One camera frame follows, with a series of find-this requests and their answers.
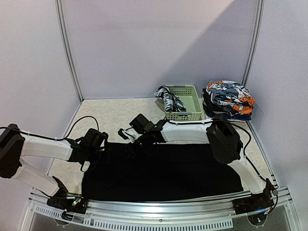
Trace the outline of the dark folded clothes stack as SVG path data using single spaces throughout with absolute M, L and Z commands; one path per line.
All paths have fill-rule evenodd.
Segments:
M 218 114 L 224 115 L 227 119 L 233 119 L 233 120 L 241 120 L 241 121 L 250 121 L 251 116 L 250 115 L 230 115 L 228 112 L 223 111 L 219 106 L 213 104 L 210 100 L 209 94 L 206 92 L 206 89 L 202 89 L 203 91 L 203 109 L 205 113 L 209 117 L 216 116 Z

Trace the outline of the left corner wall post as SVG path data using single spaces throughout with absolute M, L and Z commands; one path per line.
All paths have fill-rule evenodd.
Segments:
M 64 18 L 64 6 L 62 0 L 55 0 L 55 8 L 57 12 L 58 24 L 60 29 L 60 35 L 62 39 L 62 44 L 64 48 L 64 54 L 67 61 L 68 70 L 72 79 L 73 87 L 75 89 L 77 98 L 80 103 L 84 101 L 84 97 L 82 94 L 81 86 L 77 77 L 76 68 L 73 61 L 73 56 L 69 44 L 67 29 L 65 25 L 65 18 Z

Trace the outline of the pale green plastic laundry basket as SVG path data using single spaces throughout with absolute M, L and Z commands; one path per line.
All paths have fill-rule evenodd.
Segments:
M 203 106 L 193 85 L 167 85 L 171 93 L 177 96 L 184 104 L 185 112 L 166 112 L 165 117 L 173 121 L 197 121 L 202 120 Z

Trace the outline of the orange blue patterned folded garment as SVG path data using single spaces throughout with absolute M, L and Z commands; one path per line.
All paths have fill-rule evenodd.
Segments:
M 231 116 L 251 115 L 253 105 L 256 103 L 248 89 L 235 81 L 211 81 L 205 91 L 215 106 Z

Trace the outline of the right corner wall post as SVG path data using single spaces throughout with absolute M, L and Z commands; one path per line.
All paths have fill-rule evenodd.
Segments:
M 253 33 L 252 33 L 248 58 L 247 58 L 247 62 L 246 62 L 245 70 L 244 70 L 244 75 L 242 79 L 242 84 L 244 86 L 246 86 L 248 83 L 249 74 L 250 74 L 250 71 L 253 65 L 253 59 L 256 53 L 256 49 L 257 49 L 257 42 L 258 42 L 258 38 L 260 34 L 262 16 L 263 16 L 263 11 L 264 11 L 264 3 L 265 3 L 264 0 L 257 1 L 257 9 L 256 9 L 254 26 L 253 26 Z

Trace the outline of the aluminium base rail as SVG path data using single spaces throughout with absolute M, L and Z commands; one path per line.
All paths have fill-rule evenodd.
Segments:
M 32 191 L 23 231 L 300 231 L 287 187 L 278 189 L 275 209 L 257 224 L 252 213 L 237 214 L 232 202 L 249 192 L 170 202 L 99 202 L 91 200 L 85 214 L 61 218 L 62 210 L 47 206 L 45 196 Z

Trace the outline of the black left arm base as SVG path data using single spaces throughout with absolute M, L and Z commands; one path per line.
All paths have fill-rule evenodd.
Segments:
M 48 198 L 47 205 L 67 212 L 86 214 L 89 201 L 82 195 L 70 194 L 58 178 L 54 176 L 52 178 L 57 182 L 59 189 L 54 196 Z

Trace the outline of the corner wall post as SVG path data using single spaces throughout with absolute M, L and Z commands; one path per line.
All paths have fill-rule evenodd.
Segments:
M 73 87 L 75 89 L 77 98 L 80 103 L 84 101 L 84 97 L 82 94 L 81 86 L 77 77 L 76 68 L 73 61 L 73 56 L 69 44 L 67 29 L 65 25 L 65 18 L 64 18 L 64 6 L 62 0 L 55 0 L 55 8 L 57 12 L 58 24 L 60 29 L 60 35 L 62 39 L 62 44 L 64 48 L 64 54 L 67 61 L 68 70 L 72 79 Z
M 257 9 L 256 9 L 254 26 L 253 26 L 253 33 L 252 33 L 248 58 L 247 58 L 247 62 L 246 62 L 245 70 L 244 70 L 244 75 L 242 79 L 242 84 L 244 86 L 246 86 L 248 83 L 249 74 L 250 74 L 250 71 L 253 65 L 253 59 L 256 53 L 256 49 L 257 49 L 257 42 L 258 42 L 258 38 L 260 34 L 262 16 L 263 16 L 263 11 L 264 11 L 264 3 L 265 3 L 264 0 L 257 1 Z

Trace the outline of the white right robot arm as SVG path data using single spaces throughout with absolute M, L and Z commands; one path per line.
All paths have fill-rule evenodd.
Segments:
M 139 136 L 129 134 L 132 144 L 146 147 L 154 143 L 171 141 L 196 141 L 209 144 L 216 161 L 227 164 L 246 183 L 254 194 L 249 198 L 249 206 L 259 210 L 267 203 L 264 193 L 268 180 L 261 176 L 255 165 L 246 155 L 247 146 L 241 141 L 236 131 L 238 125 L 222 119 L 199 121 L 159 120 L 157 123 L 138 115 L 130 126 Z

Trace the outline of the black t-shirt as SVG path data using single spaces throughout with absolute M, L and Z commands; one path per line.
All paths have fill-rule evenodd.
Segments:
M 84 173 L 81 192 L 97 201 L 161 202 L 242 192 L 240 176 L 215 160 L 209 144 L 154 144 L 128 155 L 110 143 Z

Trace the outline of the black white patterned garment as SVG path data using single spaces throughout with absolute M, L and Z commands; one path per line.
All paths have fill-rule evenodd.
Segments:
M 154 93 L 154 97 L 162 99 L 165 104 L 165 111 L 172 112 L 186 112 L 184 103 L 178 96 L 173 94 L 167 86 L 160 86 Z

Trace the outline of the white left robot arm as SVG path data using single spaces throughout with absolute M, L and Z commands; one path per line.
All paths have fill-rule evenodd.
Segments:
M 23 182 L 48 197 L 61 208 L 71 205 L 67 189 L 56 177 L 36 170 L 27 163 L 25 157 L 59 159 L 67 162 L 94 162 L 103 152 L 102 144 L 108 134 L 90 128 L 86 135 L 74 140 L 70 138 L 50 138 L 25 132 L 16 124 L 2 127 L 0 135 L 0 176 Z

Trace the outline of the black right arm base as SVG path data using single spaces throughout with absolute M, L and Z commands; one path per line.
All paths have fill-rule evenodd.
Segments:
M 267 215 L 276 207 L 277 202 L 278 191 L 272 183 L 268 181 L 262 193 L 251 194 L 249 197 L 234 199 L 232 201 L 232 207 L 237 215 L 262 211 Z

